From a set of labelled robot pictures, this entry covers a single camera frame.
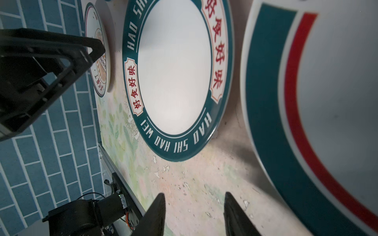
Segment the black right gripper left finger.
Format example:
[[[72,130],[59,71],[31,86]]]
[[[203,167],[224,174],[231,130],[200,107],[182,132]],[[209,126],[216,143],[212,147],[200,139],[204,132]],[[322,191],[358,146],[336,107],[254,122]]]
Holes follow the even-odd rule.
[[[131,236],[163,236],[165,226],[165,195],[159,193]]]

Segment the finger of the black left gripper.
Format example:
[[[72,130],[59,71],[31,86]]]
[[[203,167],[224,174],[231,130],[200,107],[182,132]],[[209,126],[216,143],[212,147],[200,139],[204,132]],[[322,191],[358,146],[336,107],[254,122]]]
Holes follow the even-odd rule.
[[[1,141],[44,113],[93,64],[87,37],[34,29],[1,30]]]

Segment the green red ring plate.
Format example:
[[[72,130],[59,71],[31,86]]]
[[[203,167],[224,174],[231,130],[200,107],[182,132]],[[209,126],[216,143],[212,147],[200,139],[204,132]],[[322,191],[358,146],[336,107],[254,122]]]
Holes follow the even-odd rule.
[[[240,72],[254,151],[295,215],[377,235],[377,1],[253,1]]]

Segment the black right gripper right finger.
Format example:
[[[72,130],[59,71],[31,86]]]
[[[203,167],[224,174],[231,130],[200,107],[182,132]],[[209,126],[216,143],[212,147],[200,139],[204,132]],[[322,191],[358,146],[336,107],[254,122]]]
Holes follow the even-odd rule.
[[[227,236],[261,236],[230,192],[225,193],[223,215]]]

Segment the green rim plate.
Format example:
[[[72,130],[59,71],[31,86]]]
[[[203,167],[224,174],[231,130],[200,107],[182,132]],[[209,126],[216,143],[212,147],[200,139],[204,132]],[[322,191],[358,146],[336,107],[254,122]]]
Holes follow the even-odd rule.
[[[234,46],[229,1],[129,1],[125,89],[137,129],[157,156],[185,161],[211,140],[231,90]]]

